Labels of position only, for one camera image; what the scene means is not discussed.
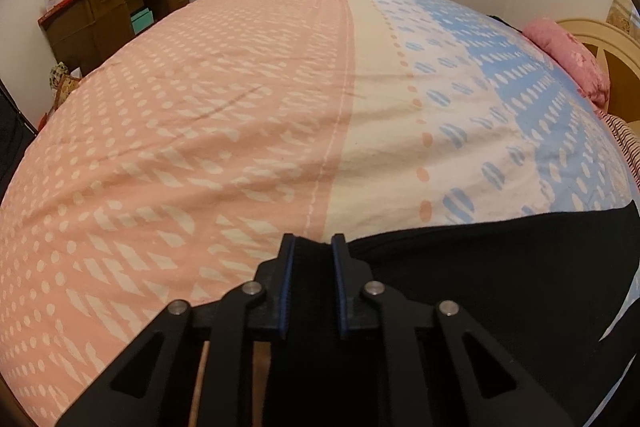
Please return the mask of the black pants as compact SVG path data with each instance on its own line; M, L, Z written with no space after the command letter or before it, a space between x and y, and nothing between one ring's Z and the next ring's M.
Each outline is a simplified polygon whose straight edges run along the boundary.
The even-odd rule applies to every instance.
M267 426L393 426L384 352L343 329L331 242L295 236L273 291L262 408ZM570 415L570 426L639 421L639 215L623 208L446 225L346 241L373 280L434 307L459 303Z

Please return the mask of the striped pillow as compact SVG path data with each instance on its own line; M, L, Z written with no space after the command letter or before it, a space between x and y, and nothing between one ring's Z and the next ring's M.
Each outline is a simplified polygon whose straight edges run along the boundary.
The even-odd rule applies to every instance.
M610 129L613 138L617 142L623 156L627 161L627 165L634 176L636 184L640 184L640 145L639 135L631 129L629 124L622 118L601 113L600 118Z

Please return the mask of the black folding chair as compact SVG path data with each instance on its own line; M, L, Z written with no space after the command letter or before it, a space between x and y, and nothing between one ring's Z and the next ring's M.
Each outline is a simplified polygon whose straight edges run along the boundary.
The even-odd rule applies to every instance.
M25 150L34 142L37 131L18 109L4 84L0 92L0 198L6 190L24 157Z

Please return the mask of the pink and blue bedspread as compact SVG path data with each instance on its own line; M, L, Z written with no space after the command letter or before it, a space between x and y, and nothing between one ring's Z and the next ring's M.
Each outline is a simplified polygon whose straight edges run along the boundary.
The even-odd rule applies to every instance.
M1 373L51 426L169 301L325 241L638 188L573 79L450 0L198 0L81 81L1 203Z

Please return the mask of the floral bag on floor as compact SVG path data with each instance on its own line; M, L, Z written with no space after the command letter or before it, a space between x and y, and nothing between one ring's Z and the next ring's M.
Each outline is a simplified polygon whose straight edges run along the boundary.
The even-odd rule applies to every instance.
M82 79L82 72L79 67L70 70L63 62L58 62L50 72L49 84L53 96L51 108L45 113L38 124L37 129L41 131L53 114L75 91Z

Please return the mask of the pink folded blanket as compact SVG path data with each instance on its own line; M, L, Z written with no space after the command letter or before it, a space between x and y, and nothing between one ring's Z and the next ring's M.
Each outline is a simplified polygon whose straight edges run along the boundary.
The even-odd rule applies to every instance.
M573 34L548 18L533 20L522 33L567 72L579 92L594 106L600 109L608 107L611 80L596 57Z

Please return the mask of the cream wooden headboard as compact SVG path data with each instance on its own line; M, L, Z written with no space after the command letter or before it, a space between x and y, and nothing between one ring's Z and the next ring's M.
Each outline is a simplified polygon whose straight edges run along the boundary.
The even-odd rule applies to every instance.
M590 20L569 18L558 24L570 32L596 57L611 80L606 111L639 127L639 43L615 26Z

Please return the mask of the teal box under desk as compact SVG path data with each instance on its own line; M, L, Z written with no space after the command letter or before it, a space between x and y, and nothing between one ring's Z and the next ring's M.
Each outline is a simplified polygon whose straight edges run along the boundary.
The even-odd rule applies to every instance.
M154 15L149 8L134 13L131 17L131 26L134 34L137 36L149 27L154 25Z

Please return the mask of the dark wooden desk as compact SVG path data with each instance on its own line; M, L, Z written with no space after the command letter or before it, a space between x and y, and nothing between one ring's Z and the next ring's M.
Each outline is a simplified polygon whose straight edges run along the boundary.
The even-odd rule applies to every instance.
M148 10L157 23L190 0L68 0L38 20L55 61L83 74L97 69L138 32L132 18Z

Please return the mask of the beige side window curtain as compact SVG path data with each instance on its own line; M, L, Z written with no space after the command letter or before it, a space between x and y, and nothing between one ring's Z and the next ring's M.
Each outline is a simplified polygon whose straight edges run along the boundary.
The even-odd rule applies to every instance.
M631 0L612 0L606 21L630 38L640 40L639 12Z

